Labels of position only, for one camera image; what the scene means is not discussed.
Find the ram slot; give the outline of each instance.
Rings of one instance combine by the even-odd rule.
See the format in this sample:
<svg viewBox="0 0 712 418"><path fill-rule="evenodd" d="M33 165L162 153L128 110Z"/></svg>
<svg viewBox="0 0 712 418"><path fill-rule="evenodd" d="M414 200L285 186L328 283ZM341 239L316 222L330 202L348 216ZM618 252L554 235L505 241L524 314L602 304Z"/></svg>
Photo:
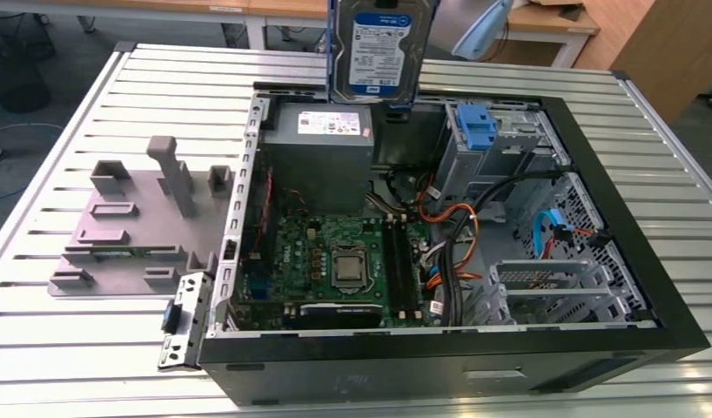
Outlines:
<svg viewBox="0 0 712 418"><path fill-rule="evenodd" d="M398 220L382 224L382 256L389 287L392 316L418 318L417 282L412 269L410 241L406 224Z"/></svg>

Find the cpu socket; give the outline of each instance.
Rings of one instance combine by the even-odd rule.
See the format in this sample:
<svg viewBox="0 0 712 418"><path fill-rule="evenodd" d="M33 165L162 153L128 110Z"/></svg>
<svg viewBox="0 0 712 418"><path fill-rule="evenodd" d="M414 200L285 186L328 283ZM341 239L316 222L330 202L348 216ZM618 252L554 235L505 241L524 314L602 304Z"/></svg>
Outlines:
<svg viewBox="0 0 712 418"><path fill-rule="evenodd" d="M354 293L365 287L368 265L364 247L336 246L332 250L332 266L332 286L342 293Z"/></svg>

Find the wastebasket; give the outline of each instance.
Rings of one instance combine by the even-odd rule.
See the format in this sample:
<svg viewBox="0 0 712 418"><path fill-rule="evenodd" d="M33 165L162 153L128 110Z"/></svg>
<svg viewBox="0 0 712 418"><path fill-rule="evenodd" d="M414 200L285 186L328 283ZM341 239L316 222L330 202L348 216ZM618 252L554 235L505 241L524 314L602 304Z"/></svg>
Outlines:
<svg viewBox="0 0 712 418"><path fill-rule="evenodd" d="M0 36L0 105L12 112L37 111L50 101L38 67L16 39Z"/></svg>
<svg viewBox="0 0 712 418"><path fill-rule="evenodd" d="M53 57L56 48L42 24L42 15L0 11L0 35L18 40L28 56L36 61Z"/></svg>

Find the blue hard drive label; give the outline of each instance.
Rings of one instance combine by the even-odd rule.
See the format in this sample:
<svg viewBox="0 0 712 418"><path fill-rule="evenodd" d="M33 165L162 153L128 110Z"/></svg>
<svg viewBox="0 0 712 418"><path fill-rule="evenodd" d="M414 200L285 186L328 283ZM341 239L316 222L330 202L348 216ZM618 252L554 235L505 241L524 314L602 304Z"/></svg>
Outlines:
<svg viewBox="0 0 712 418"><path fill-rule="evenodd" d="M400 85L404 51L412 17L388 13L358 13L353 23L349 83L357 94L386 96Z"/></svg>

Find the blue plastic clip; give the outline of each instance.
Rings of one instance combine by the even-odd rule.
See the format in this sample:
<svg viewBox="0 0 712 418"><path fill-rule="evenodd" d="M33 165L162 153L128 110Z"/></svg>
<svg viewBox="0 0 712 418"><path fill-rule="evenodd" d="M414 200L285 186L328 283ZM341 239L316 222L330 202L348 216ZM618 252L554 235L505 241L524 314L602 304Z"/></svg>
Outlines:
<svg viewBox="0 0 712 418"><path fill-rule="evenodd" d="M496 120L481 104L458 105L458 123L466 135L466 147L472 151L490 148L497 137Z"/></svg>
<svg viewBox="0 0 712 418"><path fill-rule="evenodd" d="M544 219L549 218L552 220L552 226L564 225L564 229L568 231L574 231L574 226L566 225L564 222L562 214L558 209L549 209L548 211L541 211L533 221L533 252L536 257L541 257L541 252L544 251L544 242L541 241L541 227L544 226Z"/></svg>

